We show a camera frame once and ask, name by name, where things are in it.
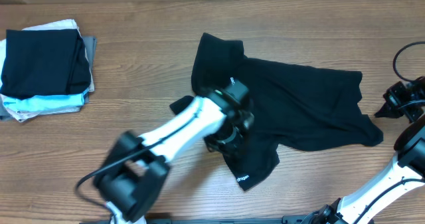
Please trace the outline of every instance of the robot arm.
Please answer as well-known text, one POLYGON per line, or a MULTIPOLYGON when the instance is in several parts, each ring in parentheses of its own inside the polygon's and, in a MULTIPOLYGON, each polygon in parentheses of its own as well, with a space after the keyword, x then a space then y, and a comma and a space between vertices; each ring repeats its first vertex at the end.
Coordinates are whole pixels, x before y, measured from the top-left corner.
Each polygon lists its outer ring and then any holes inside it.
POLYGON ((315 215, 284 216, 287 224, 367 224, 396 199, 425 185, 425 116, 410 125, 397 139, 389 164, 356 192, 315 215))
POLYGON ((237 155, 235 145, 240 142, 231 141, 252 123, 248 105, 248 89, 236 81, 224 90, 195 97, 182 113, 154 131, 138 137, 131 132, 121 135, 94 174, 94 186, 114 213, 112 223, 144 224, 143 216, 155 203, 169 173, 168 163, 201 138, 207 137, 209 149, 237 155), (128 161, 145 168, 144 175, 138 175, 128 161))

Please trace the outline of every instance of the wooden table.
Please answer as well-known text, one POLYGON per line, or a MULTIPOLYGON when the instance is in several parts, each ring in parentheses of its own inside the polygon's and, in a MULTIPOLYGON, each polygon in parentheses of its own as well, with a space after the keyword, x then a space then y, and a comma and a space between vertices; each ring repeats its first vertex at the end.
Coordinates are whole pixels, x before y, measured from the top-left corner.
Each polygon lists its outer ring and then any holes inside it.
MULTIPOLYGON (((95 35, 96 91, 80 113, 0 123, 0 223, 78 223, 108 214, 80 201, 75 183, 96 169, 126 130, 147 132, 173 117, 168 105, 191 94, 199 39, 208 32, 241 39, 249 57, 363 72, 359 103, 373 115, 399 81, 391 61, 425 40, 425 0, 273 0, 87 5, 2 5, 5 29, 75 19, 95 35)), ((425 74, 424 49, 400 62, 407 77, 425 74)), ((219 154, 202 143, 175 163, 151 213, 176 219, 281 217, 309 213, 361 187, 391 158, 406 118, 375 119, 376 147, 322 152, 280 146, 280 165, 244 193, 219 154)), ((97 192, 84 186, 84 192, 97 192)), ((377 223, 423 223, 425 188, 387 207, 377 223)))

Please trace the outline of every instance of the folded clothes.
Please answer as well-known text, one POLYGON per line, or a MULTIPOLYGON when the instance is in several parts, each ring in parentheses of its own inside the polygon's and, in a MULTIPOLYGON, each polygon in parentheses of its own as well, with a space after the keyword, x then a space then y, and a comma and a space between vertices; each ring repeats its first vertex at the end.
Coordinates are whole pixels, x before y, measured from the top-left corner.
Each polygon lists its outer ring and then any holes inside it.
POLYGON ((90 85, 84 42, 76 29, 6 31, 0 93, 19 99, 81 94, 90 85))
MULTIPOLYGON (((53 23, 48 23, 45 25, 38 25, 35 27, 28 27, 24 30, 28 31, 36 31, 36 30, 63 30, 63 29, 76 29, 78 30, 78 26, 72 19, 56 21, 53 23)), ((90 66, 90 76, 91 83, 88 88, 89 92, 94 91, 94 83, 92 79, 92 70, 93 70, 93 58, 94 53, 96 51, 96 43, 97 40, 95 37, 82 37, 84 44, 86 45, 85 57, 88 59, 88 63, 90 66)), ((3 70, 3 63, 6 55, 6 40, 0 41, 0 75, 3 70)), ((9 120, 14 117, 16 120, 23 122, 28 118, 33 118, 37 115, 46 115, 46 114, 60 114, 66 112, 78 112, 82 104, 79 104, 75 107, 72 107, 69 103, 64 102, 64 100, 75 100, 80 103, 80 99, 84 99, 84 103, 89 102, 88 94, 86 90, 82 94, 74 94, 71 95, 73 97, 69 98, 67 96, 56 96, 59 98, 59 102, 55 102, 52 97, 49 96, 41 96, 38 99, 38 96, 34 96, 32 98, 28 98, 26 100, 19 100, 16 98, 1 96, 3 100, 6 101, 6 105, 13 109, 4 108, 0 109, 0 120, 9 120)))
MULTIPOLYGON (((266 179, 279 164, 278 144, 304 151, 347 144, 374 146, 383 133, 361 114, 361 72, 283 64, 244 56, 242 41, 204 34, 192 73, 195 94, 224 88, 237 79, 245 84, 255 117, 244 142, 244 155, 224 157, 243 190, 266 179)), ((178 113, 182 102, 170 105, 178 113)))
MULTIPOLYGON (((89 67, 91 69, 93 67, 94 47, 96 46, 95 41, 97 40, 94 37, 83 37, 83 41, 88 44, 86 50, 89 67)), ((36 95, 24 100, 2 96, 2 99, 4 107, 18 114, 22 114, 23 112, 44 112, 49 110, 60 110, 61 108, 83 106, 85 103, 88 103, 88 95, 86 95, 87 91, 89 91, 89 88, 81 94, 49 96, 36 95)))

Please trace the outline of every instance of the stack of folded clothes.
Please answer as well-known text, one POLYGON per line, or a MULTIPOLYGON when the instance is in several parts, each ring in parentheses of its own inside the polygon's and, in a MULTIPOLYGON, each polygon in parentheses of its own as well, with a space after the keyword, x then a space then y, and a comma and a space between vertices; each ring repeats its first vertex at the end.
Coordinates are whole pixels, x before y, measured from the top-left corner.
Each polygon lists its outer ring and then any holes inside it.
POLYGON ((96 42, 72 19, 7 30, 0 41, 0 120, 80 111, 94 91, 96 42))

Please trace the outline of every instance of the folded black shirt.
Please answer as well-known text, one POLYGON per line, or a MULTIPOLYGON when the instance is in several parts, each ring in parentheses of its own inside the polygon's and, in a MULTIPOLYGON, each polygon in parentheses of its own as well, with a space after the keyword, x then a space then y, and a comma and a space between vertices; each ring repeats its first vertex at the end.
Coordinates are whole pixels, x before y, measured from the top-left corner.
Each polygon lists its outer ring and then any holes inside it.
POLYGON ((6 41, 1 94, 19 99, 80 94, 90 85, 86 49, 76 29, 7 30, 6 41))
MULTIPOLYGON (((244 56, 242 41, 204 34, 192 73, 192 88, 224 88, 237 79, 253 101, 254 125, 239 159, 224 157, 243 190, 266 179, 279 163, 278 144, 316 151, 382 142, 383 133, 361 114, 361 72, 313 68, 244 56)), ((170 105, 178 113, 191 101, 170 105)))

